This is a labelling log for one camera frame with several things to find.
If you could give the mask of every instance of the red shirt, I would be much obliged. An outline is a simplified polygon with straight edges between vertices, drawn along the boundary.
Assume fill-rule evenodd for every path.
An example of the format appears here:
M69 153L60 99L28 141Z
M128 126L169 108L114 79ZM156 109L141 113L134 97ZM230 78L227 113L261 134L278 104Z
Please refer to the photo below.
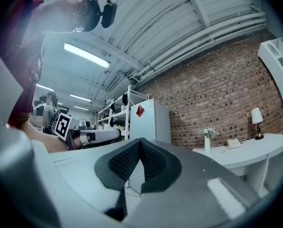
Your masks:
M32 10L43 2L44 0L16 0L0 24L0 57L23 88L9 118L12 126L18 126L31 117L33 95L42 71L45 35L39 36L25 48L21 48L20 43Z

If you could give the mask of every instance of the telephone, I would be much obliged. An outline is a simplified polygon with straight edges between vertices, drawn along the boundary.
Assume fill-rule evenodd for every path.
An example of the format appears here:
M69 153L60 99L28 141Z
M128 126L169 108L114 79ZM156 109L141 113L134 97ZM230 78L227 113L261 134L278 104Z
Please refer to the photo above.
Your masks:
M228 139L227 144L229 149L241 147L241 143L238 141L238 139Z

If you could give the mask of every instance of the lampshade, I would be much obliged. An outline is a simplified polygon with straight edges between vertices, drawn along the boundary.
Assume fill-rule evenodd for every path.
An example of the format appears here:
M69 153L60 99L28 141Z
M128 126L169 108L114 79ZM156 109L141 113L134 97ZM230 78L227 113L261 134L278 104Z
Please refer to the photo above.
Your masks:
M263 121L260 109L257 107L251 111L252 123L257 124Z

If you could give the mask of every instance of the fluorescent light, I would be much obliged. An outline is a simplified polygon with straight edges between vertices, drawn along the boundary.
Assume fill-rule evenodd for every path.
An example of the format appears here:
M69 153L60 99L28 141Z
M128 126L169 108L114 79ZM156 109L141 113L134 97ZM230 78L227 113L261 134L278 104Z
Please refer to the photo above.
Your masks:
M74 106L74 108L78 108L78 109L82 109L82 110L86 110L87 111L87 109L81 108L81 107L77 107L77 106Z
M91 102L91 100L89 100L89 99L82 98L82 97L79 97L79 96L76 96L76 95L70 95L70 96L78 98L78 99L81 99L81 100L85 100L85 101L90 101Z
M78 47L72 46L68 43L64 43L64 50L69 51L71 53L74 53L74 54L76 54L80 57L84 57L85 59L90 60L94 63L97 63L98 65L105 67L105 68L108 68L109 65L110 65L109 62L107 62L107 61L87 52L87 51L84 51L84 50L82 50Z
M42 86L42 85L38 85L38 84L36 84L36 86L41 87L41 88L44 88L44 89L47 89L47 90L50 90L50 91L54 91L53 89L51 89L51 88L47 88L47 87Z

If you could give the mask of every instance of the vr headset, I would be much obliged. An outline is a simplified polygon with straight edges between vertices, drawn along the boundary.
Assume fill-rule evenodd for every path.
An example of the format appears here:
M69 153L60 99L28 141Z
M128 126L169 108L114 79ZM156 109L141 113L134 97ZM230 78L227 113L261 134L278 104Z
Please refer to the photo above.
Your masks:
M92 12L90 13L91 22L85 28L85 32L93 30L99 23L100 17L102 16L102 27L108 28L113 24L115 19L115 14L117 10L117 4L111 0L107 0L107 4L103 8L103 12L100 10L98 0L90 0Z

